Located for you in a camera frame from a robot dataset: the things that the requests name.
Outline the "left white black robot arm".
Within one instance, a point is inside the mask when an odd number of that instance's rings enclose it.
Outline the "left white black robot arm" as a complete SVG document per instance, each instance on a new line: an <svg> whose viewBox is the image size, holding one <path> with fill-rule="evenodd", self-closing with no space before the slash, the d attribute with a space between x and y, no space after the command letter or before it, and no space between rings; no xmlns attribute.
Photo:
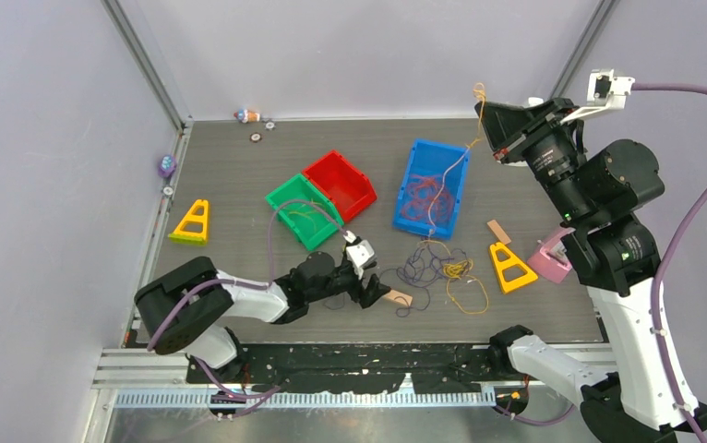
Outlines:
<svg viewBox="0 0 707 443"><path fill-rule="evenodd" d="M369 308L390 292L378 276L365 276L372 257L359 264L316 252L271 283L236 278L196 257L137 291L134 297L158 355L185 353L224 382L244 374L246 352L223 317L287 324L306 315L311 304L341 293Z"/></svg>

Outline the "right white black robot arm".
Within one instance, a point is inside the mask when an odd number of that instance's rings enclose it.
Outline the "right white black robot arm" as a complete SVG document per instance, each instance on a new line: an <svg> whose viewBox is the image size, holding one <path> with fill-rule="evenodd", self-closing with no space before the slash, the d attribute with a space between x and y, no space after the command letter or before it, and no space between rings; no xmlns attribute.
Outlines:
<svg viewBox="0 0 707 443"><path fill-rule="evenodd" d="M707 430L707 404L680 377L668 377L669 341L661 258L636 210L665 190L645 145L618 139L594 155L582 145L575 107L553 99L532 107L480 101L475 110L494 159L525 162L561 217L562 244L605 326L616 369L593 368L516 325L491 337L487 360L501 378L533 377L565 397L602 442L673 442Z"/></svg>

